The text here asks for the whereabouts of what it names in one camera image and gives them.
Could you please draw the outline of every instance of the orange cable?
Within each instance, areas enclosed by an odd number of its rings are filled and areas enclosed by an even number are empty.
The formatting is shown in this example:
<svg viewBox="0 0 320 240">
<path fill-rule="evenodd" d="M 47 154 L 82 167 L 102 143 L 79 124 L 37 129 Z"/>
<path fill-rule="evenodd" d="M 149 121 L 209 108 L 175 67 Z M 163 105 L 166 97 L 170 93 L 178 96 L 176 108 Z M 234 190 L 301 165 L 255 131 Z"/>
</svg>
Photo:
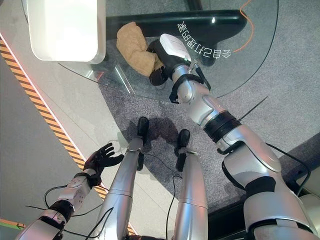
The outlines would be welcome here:
<svg viewBox="0 0 320 240">
<path fill-rule="evenodd" d="M 250 23 L 250 25 L 251 25 L 251 34 L 250 34 L 250 37 L 249 37 L 248 41 L 246 41 L 246 43 L 245 43 L 242 47 L 234 50 L 234 51 L 233 51 L 234 53 L 236 53 L 236 52 L 244 49 L 244 48 L 251 42 L 252 37 L 254 36 L 255 25 L 253 24 L 253 22 L 251 21 L 251 19 L 250 19 L 249 17 L 247 17 L 247 16 L 243 13 L 243 11 L 242 11 L 242 9 L 243 9 L 245 6 L 247 6 L 250 2 L 251 2 L 251 0 L 248 0 L 245 4 L 243 4 L 243 5 L 240 7 L 239 10 L 240 10 L 241 15 L 244 16 L 244 18 Z"/>
</svg>

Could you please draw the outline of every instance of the glass table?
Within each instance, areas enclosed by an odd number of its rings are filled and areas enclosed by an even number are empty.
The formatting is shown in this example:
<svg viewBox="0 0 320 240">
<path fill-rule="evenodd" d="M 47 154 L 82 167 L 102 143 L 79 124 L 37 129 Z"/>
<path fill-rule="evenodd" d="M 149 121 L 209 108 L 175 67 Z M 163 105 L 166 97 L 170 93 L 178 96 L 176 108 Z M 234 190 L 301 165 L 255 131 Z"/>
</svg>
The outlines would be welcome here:
<svg viewBox="0 0 320 240">
<path fill-rule="evenodd" d="M 22 0 L 26 13 L 26 0 Z M 200 65 L 215 97 L 245 84 L 271 48 L 278 18 L 277 0 L 107 0 L 106 58 L 99 64 L 60 62 L 101 87 L 169 102 L 171 80 L 151 85 L 130 67 L 116 46 L 120 27 L 136 22 L 149 44 L 161 34 L 182 40 Z"/>
</svg>

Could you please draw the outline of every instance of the hazard stripe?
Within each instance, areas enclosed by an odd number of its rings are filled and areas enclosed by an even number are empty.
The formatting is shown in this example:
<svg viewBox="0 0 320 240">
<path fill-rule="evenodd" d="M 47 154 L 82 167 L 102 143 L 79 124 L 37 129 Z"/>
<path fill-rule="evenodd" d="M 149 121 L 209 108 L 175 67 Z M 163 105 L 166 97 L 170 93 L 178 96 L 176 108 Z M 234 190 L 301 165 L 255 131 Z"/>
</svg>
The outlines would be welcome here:
<svg viewBox="0 0 320 240">
<path fill-rule="evenodd" d="M 29 99 L 32 101 L 40 115 L 43 117 L 44 121 L 48 124 L 58 140 L 62 143 L 63 147 L 69 153 L 73 161 L 82 170 L 85 165 L 85 159 L 81 157 L 81 154 L 77 150 L 77 147 L 73 144 L 69 135 L 64 131 L 63 127 L 52 115 L 52 111 L 50 111 L 48 106 L 41 99 L 41 96 L 38 94 L 30 80 L 24 74 L 23 69 L 20 68 L 19 64 L 16 62 L 15 57 L 11 54 L 11 51 L 8 49 L 5 42 L 1 38 L 0 54 L 4 58 L 6 64 L 10 67 L 10 70 L 14 74 L 15 78 L 19 81 L 21 87 L 24 89 L 24 92 L 28 95 Z M 96 186 L 94 187 L 94 189 L 102 199 L 106 198 L 107 191 L 104 188 Z M 137 234 L 130 225 L 128 225 L 128 231 L 130 235 Z"/>
</svg>

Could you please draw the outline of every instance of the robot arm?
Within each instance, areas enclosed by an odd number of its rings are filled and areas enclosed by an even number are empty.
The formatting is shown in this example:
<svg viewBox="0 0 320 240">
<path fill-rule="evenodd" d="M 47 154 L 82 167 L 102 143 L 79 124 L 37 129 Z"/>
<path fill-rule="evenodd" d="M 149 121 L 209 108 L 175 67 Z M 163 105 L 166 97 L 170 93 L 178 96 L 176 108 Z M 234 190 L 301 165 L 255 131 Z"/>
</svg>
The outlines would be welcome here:
<svg viewBox="0 0 320 240">
<path fill-rule="evenodd" d="M 170 100 L 178 98 L 186 107 L 188 116 L 216 143 L 217 151 L 226 155 L 222 169 L 227 178 L 246 191 L 244 218 L 248 237 L 319 239 L 302 202 L 286 186 L 276 155 L 210 95 L 203 77 L 191 73 L 190 56 L 182 42 L 163 34 L 150 46 L 149 50 L 157 53 L 164 64 L 161 71 L 174 83 Z"/>
<path fill-rule="evenodd" d="M 123 155 L 111 157 L 115 154 L 113 149 L 112 143 L 109 143 L 94 152 L 85 162 L 83 171 L 73 177 L 56 202 L 28 225 L 16 240 L 61 240 L 64 227 L 72 215 L 81 208 L 92 187 L 101 183 L 104 167 L 122 161 Z"/>
</svg>

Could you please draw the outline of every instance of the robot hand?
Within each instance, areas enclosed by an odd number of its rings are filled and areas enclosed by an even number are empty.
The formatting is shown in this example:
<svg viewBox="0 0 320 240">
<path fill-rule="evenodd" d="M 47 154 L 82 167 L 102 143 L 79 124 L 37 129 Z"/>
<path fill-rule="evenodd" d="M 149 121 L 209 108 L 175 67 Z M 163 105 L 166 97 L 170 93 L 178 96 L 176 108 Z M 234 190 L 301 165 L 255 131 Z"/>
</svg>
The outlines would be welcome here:
<svg viewBox="0 0 320 240">
<path fill-rule="evenodd" d="M 124 155 L 113 156 L 115 155 L 114 149 L 112 143 L 108 143 L 98 151 L 95 151 L 85 162 L 83 170 L 93 169 L 98 176 L 101 176 L 105 167 L 111 167 L 121 163 Z"/>
</svg>

